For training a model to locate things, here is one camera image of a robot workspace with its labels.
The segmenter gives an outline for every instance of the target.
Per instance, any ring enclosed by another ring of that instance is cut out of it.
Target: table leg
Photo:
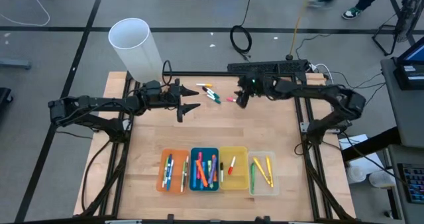
[[[376,135],[364,142],[355,144],[355,148],[364,155],[367,155],[382,150],[383,148],[387,148],[389,144],[400,144],[401,141],[399,131],[397,129],[398,127],[388,129],[387,131],[384,131],[383,133],[380,133],[379,135]],[[360,158],[359,153],[357,153],[352,147],[344,149],[342,151],[342,156],[343,161],[345,162]]]

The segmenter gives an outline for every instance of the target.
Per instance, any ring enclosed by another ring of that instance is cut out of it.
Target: wooden tabletop
[[[125,72],[111,72],[104,97],[122,97]],[[265,97],[252,98],[246,109],[223,101],[218,105],[210,100],[196,83],[211,83],[213,90],[225,100],[239,90],[236,77],[180,77],[188,89],[200,95],[183,97],[184,103],[200,103],[190,111],[183,123],[178,123],[176,111],[155,109],[134,119],[131,144],[125,170],[118,218],[166,219],[222,219],[253,221],[257,216],[269,215],[273,221],[312,221],[311,200],[307,187],[302,156],[294,154],[300,143],[294,99],[269,101]],[[322,74],[308,74],[308,84],[323,84]],[[326,101],[312,100],[313,114],[321,119],[331,112]],[[117,117],[117,113],[100,113],[101,117]],[[87,161],[103,146],[108,137],[95,133]],[[338,144],[337,136],[326,134],[324,141]],[[160,157],[165,148],[191,150],[193,147],[245,146],[248,151],[270,150],[276,154],[273,172],[280,183],[280,194],[272,197],[250,196],[248,190],[219,190],[170,195],[156,191]],[[341,152],[327,144],[320,146],[327,186],[347,213],[355,216],[346,179]],[[111,145],[94,161],[85,195],[88,205],[105,182]],[[324,217],[320,192],[320,214]],[[107,213],[110,213],[115,188],[109,194]],[[81,213],[81,190],[75,213]]]

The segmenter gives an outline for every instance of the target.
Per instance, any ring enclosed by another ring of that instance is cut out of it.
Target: white cylinder
[[[388,188],[396,185],[395,178],[383,170],[373,172],[368,179],[370,180],[371,185],[376,188]]]
[[[358,166],[352,166],[347,168],[346,175],[349,184],[359,183],[366,179],[366,174]]]
[[[109,31],[109,42],[136,81],[160,81],[163,63],[146,22],[137,18],[117,22]]]

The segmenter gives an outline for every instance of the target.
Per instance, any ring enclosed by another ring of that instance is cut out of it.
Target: sneaker
[[[326,0],[307,0],[307,6],[311,8],[326,7],[329,3]]]
[[[350,8],[348,11],[344,12],[342,14],[342,18],[344,19],[356,19],[360,14],[361,14],[361,10],[353,7]]]

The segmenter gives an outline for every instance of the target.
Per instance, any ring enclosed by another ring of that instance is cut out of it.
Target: keyboard
[[[398,164],[398,166],[401,179],[408,183],[406,190],[408,202],[424,204],[424,165]]]
[[[261,72],[273,74],[293,74],[305,72],[309,68],[307,60],[247,62],[228,64],[228,72]]]

